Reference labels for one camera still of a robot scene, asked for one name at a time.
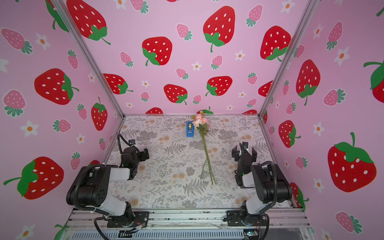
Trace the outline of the pink artificial flower bouquet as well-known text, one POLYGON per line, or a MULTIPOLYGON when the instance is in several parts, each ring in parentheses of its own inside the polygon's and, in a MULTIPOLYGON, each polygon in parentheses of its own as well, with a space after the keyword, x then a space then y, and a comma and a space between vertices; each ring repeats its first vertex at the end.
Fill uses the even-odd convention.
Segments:
POLYGON ((206 114, 207 113, 205 113, 203 110, 201 110, 198 113, 196 113, 195 115, 193 115, 192 116, 192 119, 193 119, 192 124, 193 124, 194 128, 199 132, 199 134, 202 138, 203 148, 204 148, 205 155, 206 155, 206 160, 202 166, 201 179, 203 178, 203 173, 204 173, 205 167, 207 167, 208 172, 209 172, 209 176, 211 179, 211 184, 215 185, 217 182, 216 182, 213 170, 212 170, 211 161, 210 161, 210 154, 208 153, 208 147, 207 147, 207 142, 206 142, 206 135, 209 132, 209 125, 210 125, 209 120, 205 117, 206 114))

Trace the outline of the blue tape dispenser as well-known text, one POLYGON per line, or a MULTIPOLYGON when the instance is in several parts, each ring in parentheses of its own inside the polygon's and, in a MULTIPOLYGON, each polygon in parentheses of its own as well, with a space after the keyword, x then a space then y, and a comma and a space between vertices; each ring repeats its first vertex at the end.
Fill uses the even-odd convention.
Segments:
POLYGON ((186 135, 188 138, 192 138, 194 136, 194 125, 193 122, 187 122, 186 125, 186 135))

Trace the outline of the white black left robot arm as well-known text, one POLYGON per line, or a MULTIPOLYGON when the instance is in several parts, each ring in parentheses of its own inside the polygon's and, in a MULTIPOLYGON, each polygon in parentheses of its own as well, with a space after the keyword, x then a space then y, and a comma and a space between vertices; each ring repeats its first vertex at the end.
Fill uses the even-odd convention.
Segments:
POLYGON ((109 184, 133 180, 138 173, 139 164, 150 156, 146 148, 140 151, 137 147, 129 147, 121 152, 121 157, 120 166, 98 164, 81 168, 67 193, 67 204, 78 210, 133 221, 131 205, 110 195, 109 184))

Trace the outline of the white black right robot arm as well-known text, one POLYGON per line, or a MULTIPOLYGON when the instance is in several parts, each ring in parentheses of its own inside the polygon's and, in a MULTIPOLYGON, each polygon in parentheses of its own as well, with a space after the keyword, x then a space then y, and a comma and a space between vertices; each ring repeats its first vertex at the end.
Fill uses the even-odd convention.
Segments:
POLYGON ((271 161, 256 164, 257 152, 248 151, 248 143, 240 143, 240 149, 232 149, 232 158, 238 163, 235 170, 235 180, 242 189, 255 189, 256 195, 244 201, 239 216, 260 217, 276 203, 282 203, 292 198, 290 184, 278 165, 271 161))

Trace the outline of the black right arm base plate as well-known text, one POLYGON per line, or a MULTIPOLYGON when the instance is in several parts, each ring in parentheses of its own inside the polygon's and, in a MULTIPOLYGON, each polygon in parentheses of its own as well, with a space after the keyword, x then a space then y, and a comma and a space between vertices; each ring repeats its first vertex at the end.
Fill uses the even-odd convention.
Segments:
POLYGON ((240 211, 226 211, 226 216, 223 219, 229 227, 266 227, 268 225, 268 219, 266 216, 253 216, 247 220, 243 218, 240 211))

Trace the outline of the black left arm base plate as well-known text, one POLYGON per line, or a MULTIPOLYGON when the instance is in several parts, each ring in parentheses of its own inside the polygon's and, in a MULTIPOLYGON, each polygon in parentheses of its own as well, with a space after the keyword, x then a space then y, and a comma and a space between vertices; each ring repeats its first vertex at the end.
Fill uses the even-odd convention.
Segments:
POLYGON ((147 211, 135 211, 132 215, 124 214, 120 217, 111 217, 108 220, 108 228, 126 228, 133 229, 136 227, 145 228, 148 224, 150 212, 147 211))

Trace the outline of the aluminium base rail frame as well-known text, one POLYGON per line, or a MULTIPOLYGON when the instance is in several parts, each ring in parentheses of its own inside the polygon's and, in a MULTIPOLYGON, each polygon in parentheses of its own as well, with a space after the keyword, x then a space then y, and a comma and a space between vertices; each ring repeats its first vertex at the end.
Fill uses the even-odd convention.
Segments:
POLYGON ((61 240, 315 240, 315 232, 300 209, 270 209, 266 227, 229 227, 226 211, 237 209, 136 209, 150 212, 139 230, 108 228, 106 218, 74 210, 61 240))

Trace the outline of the aluminium corner post right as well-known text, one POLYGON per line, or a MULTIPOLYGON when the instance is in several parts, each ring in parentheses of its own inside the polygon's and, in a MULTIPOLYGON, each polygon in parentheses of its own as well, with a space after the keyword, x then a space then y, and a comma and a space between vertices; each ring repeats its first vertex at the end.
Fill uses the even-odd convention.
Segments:
POLYGON ((279 66, 278 71, 276 73, 276 76, 272 82, 272 85, 271 85, 271 88, 267 94, 267 98, 265 100, 265 103, 263 104, 261 112, 259 113, 259 119, 262 119, 263 116, 265 115, 267 108, 269 107, 269 104, 272 100, 272 97, 274 96, 275 92, 277 91, 277 88, 278 88, 281 80, 283 79, 283 76, 287 70, 287 67, 292 60, 294 50, 296 49, 296 47, 300 43, 309 23, 311 22, 311 20, 313 18, 314 13, 316 12, 316 9, 317 9, 319 3, 320 3, 320 1, 318 1, 318 0, 308 1, 308 4, 305 8, 303 16, 302 16, 301 20, 299 21, 299 24, 296 28, 296 31, 292 37, 291 43, 288 47, 288 50, 284 54, 284 58, 282 60, 282 63, 279 66))

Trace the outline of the aluminium corner post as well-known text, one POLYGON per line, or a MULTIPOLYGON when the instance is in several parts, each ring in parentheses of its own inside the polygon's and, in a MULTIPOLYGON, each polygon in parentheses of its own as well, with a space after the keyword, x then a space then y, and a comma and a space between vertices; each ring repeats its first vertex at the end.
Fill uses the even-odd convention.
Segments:
POLYGON ((272 100, 272 97, 274 96, 275 92, 277 91, 277 88, 278 88, 281 80, 283 79, 283 76, 287 70, 287 67, 292 60, 294 50, 296 49, 296 47, 300 43, 309 23, 311 22, 311 20, 313 18, 314 13, 316 12, 316 9, 317 9, 319 3, 320 3, 320 1, 318 1, 318 0, 308 1, 308 4, 305 8, 303 16, 302 16, 301 20, 299 21, 299 24, 296 28, 296 31, 292 37, 291 43, 288 47, 288 50, 284 54, 284 58, 282 60, 282 63, 279 66, 278 71, 276 73, 276 76, 272 82, 272 85, 271 85, 271 88, 267 94, 267 98, 265 100, 265 103, 263 104, 261 112, 259 113, 259 119, 262 119, 263 116, 265 115, 267 108, 269 107, 269 104, 272 100))
POLYGON ((78 48, 80 49, 83 57, 85 58, 88 66, 90 67, 92 73, 97 78, 99 85, 102 87, 105 95, 107 96, 108 100, 114 107, 117 115, 120 119, 125 118, 125 114, 120 107, 119 103, 117 102, 116 98, 114 97, 114 94, 112 93, 101 69, 99 68, 97 62, 95 61, 95 58, 92 55, 92 52, 88 48, 87 44, 83 40, 83 36, 79 32, 79 30, 76 27, 75 22, 73 21, 72 17, 70 16, 70 13, 66 7, 66 1, 60 1, 60 0, 53 0, 52 1, 54 6, 57 8, 59 16, 62 18, 63 22, 67 26, 69 33, 73 37, 75 43, 77 44, 78 48))

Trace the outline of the aluminium corner post left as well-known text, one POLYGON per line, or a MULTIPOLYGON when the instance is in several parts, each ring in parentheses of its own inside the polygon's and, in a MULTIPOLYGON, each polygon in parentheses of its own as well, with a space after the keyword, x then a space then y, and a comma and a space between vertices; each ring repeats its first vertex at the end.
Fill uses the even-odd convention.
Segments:
POLYGON ((99 68, 97 62, 95 61, 95 58, 92 55, 92 52, 88 48, 87 44, 83 40, 83 36, 79 32, 79 30, 76 27, 75 22, 73 21, 72 17, 70 16, 70 13, 66 7, 66 1, 60 1, 60 0, 53 0, 52 1, 54 6, 57 8, 59 16, 62 18, 63 22, 67 26, 69 33, 73 37, 75 43, 77 44, 78 48, 80 49, 83 57, 85 58, 88 66, 90 67, 92 73, 97 78, 99 85, 102 87, 105 95, 107 96, 108 100, 114 107, 117 115, 120 119, 125 118, 125 114, 120 107, 119 103, 117 102, 116 98, 114 97, 114 94, 112 93, 101 69, 99 68))

